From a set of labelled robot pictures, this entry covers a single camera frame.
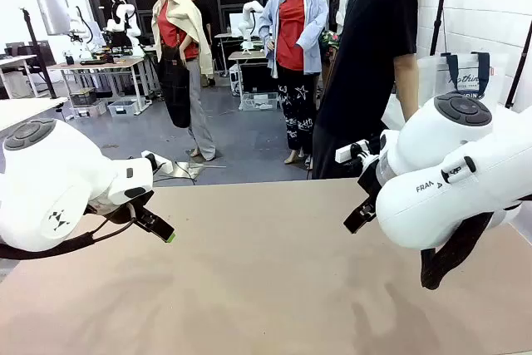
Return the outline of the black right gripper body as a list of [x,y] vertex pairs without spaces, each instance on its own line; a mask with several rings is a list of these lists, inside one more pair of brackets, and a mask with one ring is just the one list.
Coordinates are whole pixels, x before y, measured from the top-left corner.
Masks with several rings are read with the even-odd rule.
[[358,179],[358,184],[368,194],[362,206],[374,206],[377,195],[382,186],[377,179],[377,166],[379,164],[378,155],[361,154],[358,158],[362,162],[362,173]]

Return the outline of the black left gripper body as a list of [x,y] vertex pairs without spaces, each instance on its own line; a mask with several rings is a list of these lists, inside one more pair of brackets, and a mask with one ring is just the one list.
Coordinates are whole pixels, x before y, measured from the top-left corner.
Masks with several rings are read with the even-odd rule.
[[107,219],[114,224],[128,224],[132,220],[141,221],[145,213],[145,204],[146,198],[137,197],[110,212]]

